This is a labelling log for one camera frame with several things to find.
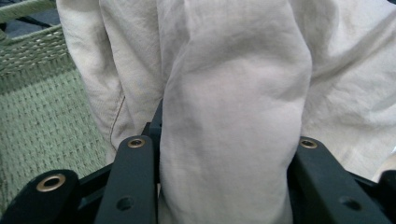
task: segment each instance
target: metal grommet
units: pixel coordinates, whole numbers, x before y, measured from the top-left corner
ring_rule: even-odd
[[[300,146],[306,147],[306,148],[317,148],[318,144],[312,140],[303,138],[300,140]]]
[[[66,181],[66,177],[62,174],[50,175],[41,180],[37,184],[36,189],[41,192],[49,192],[58,189]]]
[[[141,138],[136,138],[128,142],[128,147],[142,147],[146,141]]]

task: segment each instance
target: green wicker basket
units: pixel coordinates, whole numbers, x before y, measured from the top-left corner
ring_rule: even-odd
[[[49,0],[0,7],[0,23],[55,8]],[[96,129],[60,25],[17,38],[0,31],[0,216],[33,177],[105,165]]]

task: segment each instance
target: woven texture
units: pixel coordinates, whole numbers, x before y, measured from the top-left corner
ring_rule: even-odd
[[[60,26],[0,42],[0,212],[33,177],[105,165],[78,70]]]

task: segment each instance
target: white linen pants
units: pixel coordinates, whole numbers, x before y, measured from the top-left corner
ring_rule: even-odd
[[[58,0],[113,148],[163,98],[161,223],[291,223],[301,134],[395,168],[396,7],[384,0]]]

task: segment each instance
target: white fabric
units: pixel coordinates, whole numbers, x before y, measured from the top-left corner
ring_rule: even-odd
[[[300,134],[358,175],[396,168],[396,7],[386,1],[58,8],[114,147],[108,162],[163,98],[161,223],[291,223],[286,170]]]

